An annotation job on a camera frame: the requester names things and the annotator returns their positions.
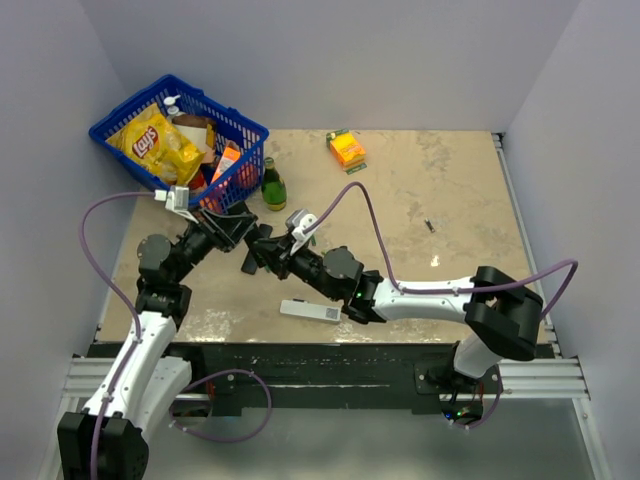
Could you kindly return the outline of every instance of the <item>tabletop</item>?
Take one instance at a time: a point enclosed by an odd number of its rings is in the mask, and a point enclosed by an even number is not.
[[[319,216],[346,184],[357,180],[369,191],[399,280],[455,279],[473,275],[480,265],[497,267],[516,279],[530,274],[489,132],[355,131],[367,150],[367,168],[352,175],[342,171],[326,148],[325,133],[273,130],[265,142],[265,154],[275,158],[286,182],[287,206],[279,212],[268,210],[259,191],[247,205],[260,223],[273,226],[272,236],[285,232],[284,222],[293,211],[307,208]],[[138,243],[154,233],[175,239],[185,222],[159,202],[137,200],[115,272],[115,283],[129,298],[137,293]],[[344,197],[315,237],[318,253],[346,245],[365,269],[378,269],[386,276],[371,218],[357,189]],[[227,254],[212,252],[187,276],[184,284],[193,295],[175,341],[451,343],[470,331],[438,320],[360,325],[343,315],[332,325],[283,315],[283,299],[333,303],[293,276],[279,281],[264,269],[253,276],[242,273],[246,253],[244,244]],[[122,341],[130,322],[124,304],[110,294],[97,339]]]

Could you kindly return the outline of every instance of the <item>gray floor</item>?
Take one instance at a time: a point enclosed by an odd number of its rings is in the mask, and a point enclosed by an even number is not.
[[[205,428],[246,432],[263,413],[245,410],[240,419],[207,420]],[[593,478],[571,402],[507,400],[470,433],[405,411],[275,410],[257,438],[235,445],[194,438],[168,422],[153,438],[145,478]]]

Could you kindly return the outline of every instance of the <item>lay's chip bag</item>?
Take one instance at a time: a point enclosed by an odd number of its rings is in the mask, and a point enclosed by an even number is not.
[[[109,137],[107,143],[168,185],[187,185],[204,158],[204,152],[167,121],[156,103]]]

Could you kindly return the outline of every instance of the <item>blue basket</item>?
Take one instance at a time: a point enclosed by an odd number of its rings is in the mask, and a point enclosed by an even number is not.
[[[217,155],[222,153],[227,140],[234,141],[240,147],[242,153],[240,159],[215,183],[209,185],[206,191],[189,201],[190,206],[200,204],[219,213],[226,212],[228,207],[245,200],[262,183],[263,143],[269,136],[269,130],[244,117],[237,110],[214,102],[202,90],[192,87],[173,75],[165,75],[113,109],[109,115],[89,129],[89,136],[109,150],[133,178],[149,190],[168,190],[169,185],[132,161],[120,150],[109,145],[106,140],[154,102],[166,114],[162,101],[165,97],[175,95],[180,95],[176,103],[183,112],[208,116],[216,121],[218,124]],[[210,182],[213,171],[204,173],[205,177],[209,176],[207,182]]]

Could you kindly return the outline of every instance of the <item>wall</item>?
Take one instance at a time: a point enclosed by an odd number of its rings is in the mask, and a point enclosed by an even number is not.
[[[106,293],[78,221],[132,188],[86,133],[124,91],[76,0],[2,2],[0,65],[0,478],[36,478],[71,354],[84,353]],[[108,269],[130,211],[105,206],[91,222]]]
[[[581,261],[554,323],[621,480],[640,467],[638,18],[635,0],[583,0],[505,138],[538,266]]]
[[[579,0],[81,0],[129,92],[175,73],[269,128],[504,131]]]

